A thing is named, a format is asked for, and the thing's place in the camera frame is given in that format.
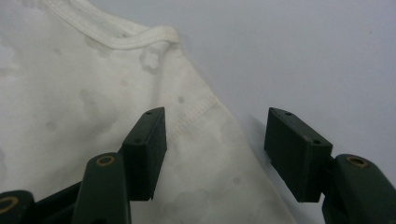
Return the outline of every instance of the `dark spot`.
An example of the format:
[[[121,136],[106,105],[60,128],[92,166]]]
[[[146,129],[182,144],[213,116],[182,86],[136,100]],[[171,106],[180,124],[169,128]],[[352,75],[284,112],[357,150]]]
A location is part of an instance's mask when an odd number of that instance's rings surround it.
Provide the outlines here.
[[[235,185],[239,185],[239,184],[241,183],[241,179],[240,179],[239,177],[235,177],[235,178],[233,179],[233,183],[234,183]]]
[[[55,54],[57,54],[58,56],[62,56],[62,51],[59,50],[59,49],[54,48],[54,49],[53,49],[53,52],[54,52]]]
[[[127,87],[128,86],[128,82],[126,80],[122,80],[121,81],[121,86]]]
[[[46,123],[46,129],[47,129],[49,132],[55,132],[56,129],[57,129],[57,125],[56,125],[55,122],[49,121],[49,122]]]
[[[184,97],[179,96],[179,97],[178,97],[178,102],[181,103],[181,104],[183,104],[183,103],[184,103]]]

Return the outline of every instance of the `white t-shirt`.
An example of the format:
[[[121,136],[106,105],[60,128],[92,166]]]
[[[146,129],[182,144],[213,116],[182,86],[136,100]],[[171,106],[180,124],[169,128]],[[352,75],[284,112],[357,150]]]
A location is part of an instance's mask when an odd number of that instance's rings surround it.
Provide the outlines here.
[[[168,151],[133,223],[293,223],[235,119],[183,55],[177,32],[86,0],[0,2],[0,191],[43,199],[118,151],[164,106]]]

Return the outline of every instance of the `white table surface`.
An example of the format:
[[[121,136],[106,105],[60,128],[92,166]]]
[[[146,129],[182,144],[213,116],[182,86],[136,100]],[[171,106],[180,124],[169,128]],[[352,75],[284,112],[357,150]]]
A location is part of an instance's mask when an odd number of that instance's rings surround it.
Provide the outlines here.
[[[147,25],[178,29],[186,56],[239,119],[263,171],[298,223],[324,223],[295,202],[262,150],[269,106],[294,113],[333,155],[373,161],[396,185],[396,2],[91,0]]]

